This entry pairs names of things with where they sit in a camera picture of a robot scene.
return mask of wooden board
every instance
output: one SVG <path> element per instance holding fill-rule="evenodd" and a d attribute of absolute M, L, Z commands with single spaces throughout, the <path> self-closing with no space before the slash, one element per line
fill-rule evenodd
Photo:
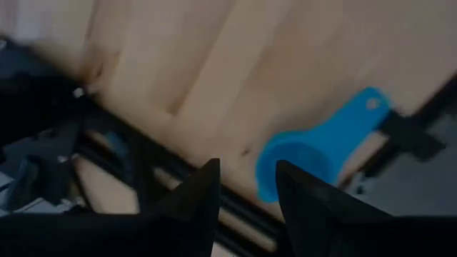
<path fill-rule="evenodd" d="M 101 94 L 189 162 L 220 157 L 256 197 L 269 137 L 307 129 L 375 86 L 412 114 L 457 67 L 451 0 L 0 0 L 0 29 Z M 384 141 L 374 133 L 351 174 Z"/>

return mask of wooden surface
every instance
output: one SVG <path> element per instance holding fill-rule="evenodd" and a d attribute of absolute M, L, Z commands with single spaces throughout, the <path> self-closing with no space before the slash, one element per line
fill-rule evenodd
<path fill-rule="evenodd" d="M 254 162 L 376 86 L 413 113 L 457 67 L 451 0 L 0 0 L 0 29 L 111 111 L 259 203 Z M 354 171 L 383 142 L 374 134 Z"/>

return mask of blue plastic tool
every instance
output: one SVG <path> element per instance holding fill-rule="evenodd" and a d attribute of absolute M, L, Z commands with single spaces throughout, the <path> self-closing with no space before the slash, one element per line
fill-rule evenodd
<path fill-rule="evenodd" d="M 287 160 L 327 183 L 335 183 L 345 160 L 376 130 L 390 108 L 377 89 L 355 95 L 329 120 L 308 131 L 275 135 L 265 145 L 256 164 L 258 196 L 265 202 L 278 200 L 276 162 Z"/>

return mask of screw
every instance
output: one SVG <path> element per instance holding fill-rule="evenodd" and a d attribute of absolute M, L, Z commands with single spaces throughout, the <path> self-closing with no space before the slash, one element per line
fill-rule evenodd
<path fill-rule="evenodd" d="M 0 40 L 0 50 L 3 50 L 7 45 L 7 42 L 5 40 Z"/>
<path fill-rule="evenodd" d="M 73 96 L 75 98 L 80 98 L 83 95 L 84 95 L 84 90 L 82 88 L 77 88 L 73 91 Z"/>
<path fill-rule="evenodd" d="M 376 109 L 379 107 L 379 99 L 376 99 L 376 98 L 371 98 L 369 100 L 367 100 L 366 102 L 366 108 L 368 110 L 373 110 L 373 109 Z"/>
<path fill-rule="evenodd" d="M 68 161 L 68 160 L 69 160 L 69 158 L 66 157 L 66 156 L 57 156 L 57 161 L 58 161 L 59 163 L 64 163 L 64 162 L 66 162 L 66 161 Z"/>

